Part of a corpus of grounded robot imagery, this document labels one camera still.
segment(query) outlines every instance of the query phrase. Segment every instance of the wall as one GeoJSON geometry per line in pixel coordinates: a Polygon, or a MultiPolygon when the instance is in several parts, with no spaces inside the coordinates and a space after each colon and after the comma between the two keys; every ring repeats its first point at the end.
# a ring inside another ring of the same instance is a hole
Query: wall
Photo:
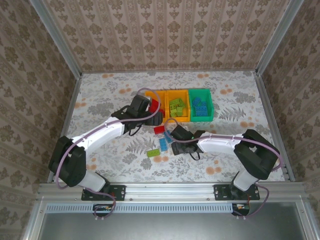
{"type": "Polygon", "coordinates": [[[18,239],[75,79],[28,0],[0,1],[0,239],[18,239]]]}
{"type": "Polygon", "coordinates": [[[83,72],[253,70],[289,0],[44,0],[83,72]]]}
{"type": "Polygon", "coordinates": [[[320,1],[305,0],[262,75],[291,165],[320,220],[320,1]]]}

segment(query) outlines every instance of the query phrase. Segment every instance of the floral tablecloth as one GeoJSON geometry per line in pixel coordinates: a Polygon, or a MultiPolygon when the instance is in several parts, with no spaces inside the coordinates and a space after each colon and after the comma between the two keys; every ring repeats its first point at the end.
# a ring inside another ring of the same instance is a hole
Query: floral tablecloth
{"type": "MultiPolygon", "coordinates": [[[[191,132],[206,130],[233,135],[255,129],[272,142],[268,122],[251,71],[92,73],[82,82],[68,129],[75,137],[104,122],[111,113],[129,105],[138,89],[207,88],[214,104],[212,122],[182,123],[191,132]]],[[[174,156],[171,147],[148,158],[146,151],[160,148],[163,134],[143,126],[134,136],[125,134],[97,149],[87,159],[87,169],[111,182],[229,182],[243,168],[237,157],[204,153],[195,161],[189,155],[174,156]]],[[[281,169],[268,181],[284,181],[281,169]]]]}

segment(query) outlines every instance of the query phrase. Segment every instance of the blue lego brick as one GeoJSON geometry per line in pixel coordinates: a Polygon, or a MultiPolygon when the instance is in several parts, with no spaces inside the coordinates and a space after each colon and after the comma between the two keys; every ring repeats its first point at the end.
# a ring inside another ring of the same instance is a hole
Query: blue lego brick
{"type": "Polygon", "coordinates": [[[160,143],[161,152],[168,151],[168,146],[165,138],[160,138],[159,143],[160,143]]]}
{"type": "Polygon", "coordinates": [[[196,106],[195,107],[196,112],[207,112],[207,107],[206,106],[196,106]]]}
{"type": "Polygon", "coordinates": [[[195,116],[196,117],[207,117],[208,113],[206,111],[196,111],[195,116]]]}
{"type": "Polygon", "coordinates": [[[170,135],[170,132],[169,131],[166,131],[163,133],[164,134],[164,137],[165,137],[165,140],[167,141],[168,144],[172,143],[173,141],[171,140],[170,137],[168,137],[168,135],[170,135]]]}
{"type": "Polygon", "coordinates": [[[199,103],[201,102],[201,98],[200,97],[196,97],[193,101],[192,101],[192,106],[197,106],[199,103]]]}

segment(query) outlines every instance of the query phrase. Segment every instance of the plastic bin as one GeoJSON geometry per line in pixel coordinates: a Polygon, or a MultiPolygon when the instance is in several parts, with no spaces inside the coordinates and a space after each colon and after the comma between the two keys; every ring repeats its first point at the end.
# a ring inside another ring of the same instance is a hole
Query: plastic bin
{"type": "Polygon", "coordinates": [[[187,89],[182,90],[167,90],[166,91],[166,112],[165,116],[170,118],[170,109],[169,109],[169,102],[174,99],[182,99],[185,104],[185,107],[182,110],[182,116],[176,116],[178,122],[190,122],[190,103],[189,103],[189,93],[187,89]]]}
{"type": "MultiPolygon", "coordinates": [[[[167,96],[166,96],[166,90],[160,90],[160,91],[156,91],[156,93],[159,95],[160,97],[160,101],[161,101],[161,106],[160,106],[160,109],[162,109],[164,112],[165,112],[165,117],[163,118],[163,124],[166,122],[166,120],[168,119],[168,116],[167,116],[167,112],[166,112],[166,109],[169,107],[167,106],[167,96]]],[[[158,101],[158,98],[157,96],[152,92],[152,91],[146,91],[144,93],[145,96],[148,96],[148,97],[151,97],[153,98],[154,100],[157,100],[158,101]]]]}
{"type": "Polygon", "coordinates": [[[191,122],[211,122],[214,119],[214,104],[212,102],[210,89],[189,89],[189,104],[190,104],[190,121],[191,122]],[[201,102],[206,102],[208,116],[196,116],[196,109],[192,106],[192,101],[196,98],[201,98],[201,102]]]}

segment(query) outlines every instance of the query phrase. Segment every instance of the orange bin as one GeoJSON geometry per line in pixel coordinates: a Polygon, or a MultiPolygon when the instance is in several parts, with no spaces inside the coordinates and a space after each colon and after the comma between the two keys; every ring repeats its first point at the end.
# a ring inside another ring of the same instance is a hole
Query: orange bin
{"type": "MultiPolygon", "coordinates": [[[[156,91],[156,93],[159,95],[160,97],[160,101],[161,101],[161,106],[160,109],[162,109],[165,112],[165,117],[163,118],[163,124],[165,123],[165,121],[168,119],[167,115],[167,108],[169,106],[167,106],[167,99],[166,99],[166,91],[165,90],[160,90],[160,91],[156,91]]],[[[157,96],[152,92],[152,91],[146,91],[144,93],[145,96],[151,97],[154,100],[158,100],[157,96]]]]}
{"type": "Polygon", "coordinates": [[[182,110],[182,116],[176,116],[178,122],[190,122],[190,103],[189,103],[189,92],[187,89],[182,90],[167,90],[166,91],[166,107],[165,107],[165,117],[170,118],[170,106],[169,102],[175,99],[182,99],[185,104],[185,107],[182,110]]]}

